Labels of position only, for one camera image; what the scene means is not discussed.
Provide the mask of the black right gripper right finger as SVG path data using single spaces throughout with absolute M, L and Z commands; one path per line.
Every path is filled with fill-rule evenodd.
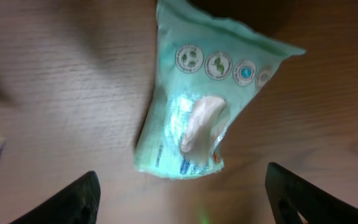
M 353 224 L 358 208 L 319 189 L 281 165 L 268 164 L 265 189 L 276 223 Z

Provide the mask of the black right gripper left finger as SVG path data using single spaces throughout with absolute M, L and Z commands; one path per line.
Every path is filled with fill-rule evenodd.
M 101 188 L 89 171 L 12 224 L 95 224 Z

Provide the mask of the green tissue pack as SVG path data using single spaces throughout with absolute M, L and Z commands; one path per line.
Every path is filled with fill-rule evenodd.
M 228 127 L 280 64 L 304 50 L 187 1 L 159 1 L 156 18 L 155 89 L 135 168 L 169 179 L 219 172 Z

